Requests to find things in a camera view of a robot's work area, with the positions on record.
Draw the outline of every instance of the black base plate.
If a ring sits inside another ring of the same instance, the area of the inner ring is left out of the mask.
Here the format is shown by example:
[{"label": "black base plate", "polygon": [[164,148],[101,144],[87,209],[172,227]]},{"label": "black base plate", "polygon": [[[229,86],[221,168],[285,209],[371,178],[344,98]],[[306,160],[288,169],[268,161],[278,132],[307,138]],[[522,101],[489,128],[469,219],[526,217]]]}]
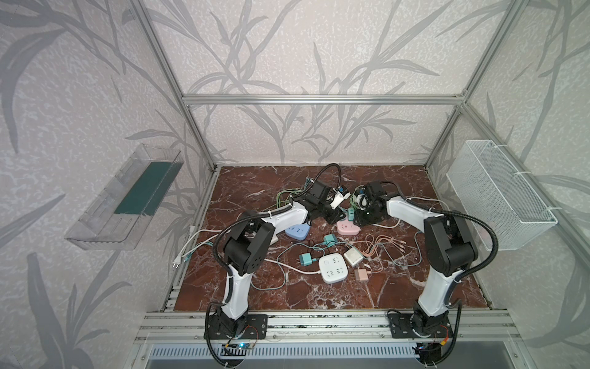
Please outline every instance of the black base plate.
[{"label": "black base plate", "polygon": [[[242,337],[244,339],[264,339],[266,338],[266,329],[268,324],[268,315],[266,314],[248,314],[246,316],[246,326]],[[210,339],[230,339],[233,338],[232,332],[229,332],[223,324],[221,324],[217,315],[211,315],[209,317],[209,328],[205,331],[205,335],[209,333]]]},{"label": "black base plate", "polygon": [[[413,313],[409,314],[398,314],[390,312],[387,314],[387,320],[389,321],[389,330],[391,331],[391,338],[445,338],[447,336],[447,330],[443,326],[437,326],[435,330],[428,336],[421,337],[417,335],[412,329],[412,318]],[[442,323],[448,329],[448,337],[453,337],[453,329],[451,327],[448,318],[445,318]]]}]

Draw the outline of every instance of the pink power strip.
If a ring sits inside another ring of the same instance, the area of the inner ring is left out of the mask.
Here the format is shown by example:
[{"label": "pink power strip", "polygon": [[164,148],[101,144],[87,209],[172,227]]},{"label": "pink power strip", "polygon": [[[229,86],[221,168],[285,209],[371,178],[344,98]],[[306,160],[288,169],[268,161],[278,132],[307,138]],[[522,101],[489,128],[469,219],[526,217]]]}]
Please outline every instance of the pink power strip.
[{"label": "pink power strip", "polygon": [[360,232],[360,227],[356,226],[350,220],[340,220],[336,223],[336,228],[338,229],[338,233],[343,236],[354,236]]}]

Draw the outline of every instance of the power outlet socket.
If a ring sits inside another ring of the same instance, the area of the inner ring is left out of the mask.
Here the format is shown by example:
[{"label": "power outlet socket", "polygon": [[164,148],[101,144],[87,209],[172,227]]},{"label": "power outlet socket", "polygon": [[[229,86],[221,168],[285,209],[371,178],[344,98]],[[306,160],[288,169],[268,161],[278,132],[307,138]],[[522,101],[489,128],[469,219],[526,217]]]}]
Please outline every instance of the power outlet socket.
[{"label": "power outlet socket", "polygon": [[336,229],[338,230],[338,234],[343,236],[355,236],[360,232],[360,227],[348,219],[338,221],[336,223]]},{"label": "power outlet socket", "polygon": [[285,234],[297,241],[303,241],[309,234],[311,227],[307,223],[299,224],[297,226],[285,229]]},{"label": "power outlet socket", "polygon": [[328,284],[345,280],[348,276],[348,267],[341,254],[328,254],[318,261],[322,279]]}]

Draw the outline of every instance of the wall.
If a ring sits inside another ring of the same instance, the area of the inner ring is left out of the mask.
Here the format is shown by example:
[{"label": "wall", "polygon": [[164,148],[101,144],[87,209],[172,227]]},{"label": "wall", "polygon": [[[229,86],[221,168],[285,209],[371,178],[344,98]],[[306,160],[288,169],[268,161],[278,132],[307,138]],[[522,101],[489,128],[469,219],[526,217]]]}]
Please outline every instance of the wall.
[{"label": "wall", "polygon": [[[208,178],[127,2],[0,2],[0,367],[117,368]],[[132,252],[64,239],[140,143],[185,164]]]},{"label": "wall", "polygon": [[[145,3],[185,94],[458,94],[509,0]],[[192,110],[226,164],[423,164],[450,107]]]},{"label": "wall", "polygon": [[[470,103],[589,233],[590,2],[530,1]],[[461,119],[430,168],[439,194],[457,204],[445,173],[466,139]],[[479,272],[487,297],[507,308],[537,367],[590,362],[590,272],[554,230],[500,252]]]}]

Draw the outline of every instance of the white charger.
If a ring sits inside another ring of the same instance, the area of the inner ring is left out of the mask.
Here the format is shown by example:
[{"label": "white charger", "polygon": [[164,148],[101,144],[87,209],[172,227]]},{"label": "white charger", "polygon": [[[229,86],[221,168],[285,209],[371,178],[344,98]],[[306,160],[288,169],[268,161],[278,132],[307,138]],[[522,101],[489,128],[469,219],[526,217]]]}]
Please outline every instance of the white charger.
[{"label": "white charger", "polygon": [[352,267],[357,266],[364,259],[359,250],[357,250],[355,247],[351,247],[350,250],[345,252],[344,258]]},{"label": "white charger", "polygon": [[322,256],[318,261],[322,279],[328,284],[345,280],[348,276],[348,267],[340,254],[328,254]]}]

